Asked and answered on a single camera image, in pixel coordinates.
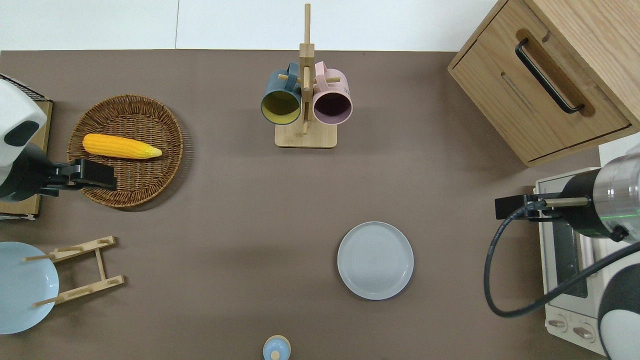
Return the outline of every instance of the oven window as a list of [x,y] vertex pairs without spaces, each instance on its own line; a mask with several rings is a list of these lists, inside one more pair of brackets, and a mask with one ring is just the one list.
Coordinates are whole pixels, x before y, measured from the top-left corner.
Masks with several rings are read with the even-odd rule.
[[[561,284],[580,271],[578,266],[578,236],[566,221],[554,221],[554,249],[556,251],[557,283]],[[586,299],[587,280],[583,279],[574,287],[564,292],[567,295]]]

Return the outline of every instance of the oven knob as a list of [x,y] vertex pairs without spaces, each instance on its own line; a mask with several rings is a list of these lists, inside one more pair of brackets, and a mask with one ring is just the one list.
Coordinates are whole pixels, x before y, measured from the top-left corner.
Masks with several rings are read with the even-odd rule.
[[596,341],[595,336],[593,335],[593,328],[586,323],[583,324],[583,326],[584,327],[574,327],[573,332],[589,343]]
[[566,321],[562,315],[558,315],[556,319],[547,320],[547,324],[549,324],[549,326],[557,327],[561,332],[566,331]]

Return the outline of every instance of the wicker basket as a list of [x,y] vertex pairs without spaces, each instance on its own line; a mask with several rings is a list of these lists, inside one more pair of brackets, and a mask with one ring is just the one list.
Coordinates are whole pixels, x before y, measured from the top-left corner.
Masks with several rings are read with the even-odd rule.
[[[82,140],[90,133],[146,142],[163,154],[145,160],[89,154]],[[153,199],[169,185],[182,161],[183,148],[178,121],[166,106],[145,96],[127,94],[106,99],[84,113],[71,133],[67,161],[85,158],[112,166],[118,179],[116,191],[83,189],[82,192],[99,204],[129,208]]]

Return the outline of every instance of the white toaster oven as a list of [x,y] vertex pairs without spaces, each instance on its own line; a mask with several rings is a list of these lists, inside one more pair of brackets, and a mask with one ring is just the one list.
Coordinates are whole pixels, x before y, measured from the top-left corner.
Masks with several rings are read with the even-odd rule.
[[[559,193],[575,174],[586,168],[536,181],[535,193]],[[545,293],[567,278],[629,244],[610,239],[588,238],[566,221],[541,222],[540,252]],[[640,263],[640,252],[613,263],[578,283],[545,305],[547,331],[576,345],[604,355],[598,333],[598,307],[611,277],[622,268]]]

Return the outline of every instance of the wooden mug rack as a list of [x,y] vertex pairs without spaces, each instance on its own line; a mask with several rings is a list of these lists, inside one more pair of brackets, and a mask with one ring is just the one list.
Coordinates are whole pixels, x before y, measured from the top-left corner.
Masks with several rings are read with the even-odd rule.
[[[316,82],[315,45],[311,43],[311,4],[305,4],[305,42],[300,44],[300,75],[302,90],[300,117],[289,125],[276,125],[275,143],[279,147],[313,147],[330,149],[338,144],[338,126],[327,125],[314,118],[312,101]],[[330,78],[334,83],[340,78]]]

